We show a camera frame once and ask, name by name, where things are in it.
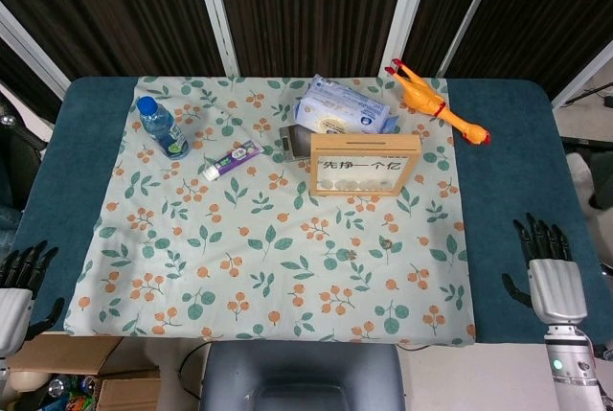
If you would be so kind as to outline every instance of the wooden picture frame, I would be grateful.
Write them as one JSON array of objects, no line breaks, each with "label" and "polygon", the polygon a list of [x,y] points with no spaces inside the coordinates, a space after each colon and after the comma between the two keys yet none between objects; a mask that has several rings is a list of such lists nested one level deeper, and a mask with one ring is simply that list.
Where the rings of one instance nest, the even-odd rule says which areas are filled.
[{"label": "wooden picture frame", "polygon": [[312,195],[398,195],[421,155],[419,135],[313,133]]}]

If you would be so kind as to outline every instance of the blue felt surface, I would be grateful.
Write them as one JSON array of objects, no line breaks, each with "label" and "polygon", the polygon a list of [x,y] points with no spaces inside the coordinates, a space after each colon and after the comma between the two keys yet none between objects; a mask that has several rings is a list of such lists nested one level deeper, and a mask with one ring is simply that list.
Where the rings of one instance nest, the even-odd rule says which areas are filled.
[{"label": "blue felt surface", "polygon": [[[42,318],[56,297],[72,297],[92,236],[129,108],[134,78],[75,81],[34,184],[15,247],[42,239],[60,247],[34,306]],[[514,218],[530,211],[566,232],[581,269],[594,342],[613,333],[611,297],[543,90],[524,80],[448,80],[454,111],[486,127],[488,147],[469,146],[456,133],[468,263],[480,342],[542,342],[545,327],[511,300],[500,280],[509,272],[528,287]],[[55,326],[61,330],[61,323]]]}]

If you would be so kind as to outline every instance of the orange berry pattern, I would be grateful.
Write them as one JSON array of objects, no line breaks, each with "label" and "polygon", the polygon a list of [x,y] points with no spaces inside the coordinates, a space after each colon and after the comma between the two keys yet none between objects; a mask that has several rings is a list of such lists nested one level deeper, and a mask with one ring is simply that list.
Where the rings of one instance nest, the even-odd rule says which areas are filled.
[{"label": "orange berry pattern", "polygon": [[[312,196],[309,161],[284,162],[279,128],[308,80],[140,78],[66,330],[474,342],[451,129],[401,105],[389,78],[339,81],[388,103],[396,132],[419,135],[422,156],[398,197]],[[447,100],[446,82],[431,83]],[[143,129],[145,95],[175,118],[185,157],[169,159]],[[262,154],[208,181],[248,140]]]}]

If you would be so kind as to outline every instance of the rubber chicken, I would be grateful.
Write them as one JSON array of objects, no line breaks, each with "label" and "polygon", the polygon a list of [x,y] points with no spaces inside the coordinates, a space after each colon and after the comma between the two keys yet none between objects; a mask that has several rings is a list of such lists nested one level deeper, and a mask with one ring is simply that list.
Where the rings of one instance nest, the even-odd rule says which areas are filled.
[{"label": "rubber chicken", "polygon": [[489,144],[490,137],[487,130],[482,126],[469,124],[451,112],[443,98],[437,95],[425,80],[411,71],[400,59],[395,58],[392,62],[408,76],[408,79],[402,77],[398,69],[395,71],[389,66],[385,68],[385,71],[400,82],[404,88],[404,101],[409,107],[423,114],[443,119],[448,124],[455,126],[473,145]]}]

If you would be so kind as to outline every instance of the bottle label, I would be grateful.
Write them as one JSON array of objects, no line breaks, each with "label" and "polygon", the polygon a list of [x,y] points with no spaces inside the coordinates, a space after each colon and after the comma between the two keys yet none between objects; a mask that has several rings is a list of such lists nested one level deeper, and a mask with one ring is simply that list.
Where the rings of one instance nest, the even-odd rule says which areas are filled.
[{"label": "bottle label", "polygon": [[169,152],[171,154],[178,154],[181,152],[183,145],[185,144],[185,136],[181,133],[181,129],[177,124],[172,124],[169,130],[170,137],[174,140],[174,143],[169,145]]}]

